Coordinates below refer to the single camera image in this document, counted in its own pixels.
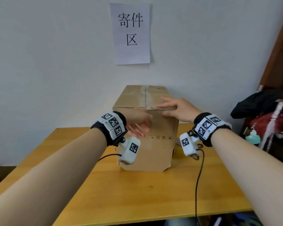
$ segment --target black cable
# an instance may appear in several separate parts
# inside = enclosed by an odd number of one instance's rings
[[[102,160],[103,158],[106,158],[107,156],[122,156],[122,155],[121,154],[109,154],[109,155],[106,155],[100,158],[99,161]]]
[[[198,218],[197,218],[197,186],[198,186],[198,182],[199,182],[199,178],[200,178],[200,174],[202,171],[202,167],[203,167],[203,162],[204,162],[204,151],[202,149],[197,149],[198,151],[202,151],[203,154],[203,158],[202,158],[202,163],[201,163],[201,167],[200,167],[200,171],[199,171],[199,175],[197,178],[197,182],[196,182],[196,189],[195,189],[195,217],[196,217],[196,221],[197,221],[197,225],[199,224]]]

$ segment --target white camera device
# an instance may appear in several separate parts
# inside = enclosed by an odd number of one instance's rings
[[[200,151],[197,150],[198,146],[196,144],[196,142],[199,141],[199,137],[197,137],[192,130],[181,134],[179,140],[186,156],[195,157],[200,154]]]
[[[121,145],[123,149],[121,151],[122,156],[118,156],[117,160],[126,165],[133,164],[139,151],[141,141],[136,137],[131,137],[127,140],[123,138],[118,145]]]

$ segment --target white wall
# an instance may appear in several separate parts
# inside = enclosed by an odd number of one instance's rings
[[[152,3],[151,64],[114,64],[109,2]],[[56,127],[90,126],[127,84],[166,86],[239,128],[229,113],[282,22],[283,0],[0,0],[0,165]]]

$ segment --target wristband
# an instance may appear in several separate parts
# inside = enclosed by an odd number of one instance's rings
[[[194,120],[192,130],[207,147],[212,147],[211,136],[219,128],[232,128],[231,124],[211,113],[201,113]]]
[[[127,121],[123,114],[117,111],[106,113],[91,128],[98,128],[106,137],[107,146],[117,145],[128,132]]]

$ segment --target black wrist strap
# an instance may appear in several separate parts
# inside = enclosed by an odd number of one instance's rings
[[[123,114],[121,114],[120,112],[117,112],[117,111],[113,111],[113,112],[116,113],[121,118],[121,120],[123,121],[124,127],[126,127],[127,121],[126,121],[125,116]],[[110,136],[110,133],[106,129],[104,124],[102,124],[99,121],[97,121],[94,125],[91,126],[91,129],[92,128],[99,129],[105,135],[106,140],[107,140],[107,146],[117,145],[124,138],[124,135],[128,132],[127,129],[125,128],[125,132],[124,133],[122,133],[115,140],[112,140],[112,138]]]
[[[230,130],[231,130],[231,128],[230,128],[230,126],[228,126],[228,125],[219,126],[219,127],[217,127],[217,128],[214,130],[214,132],[211,133],[211,134],[209,135],[209,137],[205,140],[201,135],[199,135],[199,133],[197,133],[197,132],[195,131],[195,128],[196,128],[196,126],[203,120],[203,118],[205,118],[205,117],[207,117],[207,116],[209,116],[209,115],[212,115],[212,114],[211,114],[211,113],[207,113],[207,112],[199,114],[199,115],[195,118],[195,120],[194,120],[194,126],[193,126],[192,130],[193,130],[194,133],[199,137],[199,139],[202,141],[202,143],[203,143],[205,146],[207,146],[207,147],[212,147],[212,146],[213,146],[212,143],[211,143],[211,136],[212,136],[212,134],[213,134],[217,129],[219,129],[219,128],[226,128],[226,129],[230,129]]]

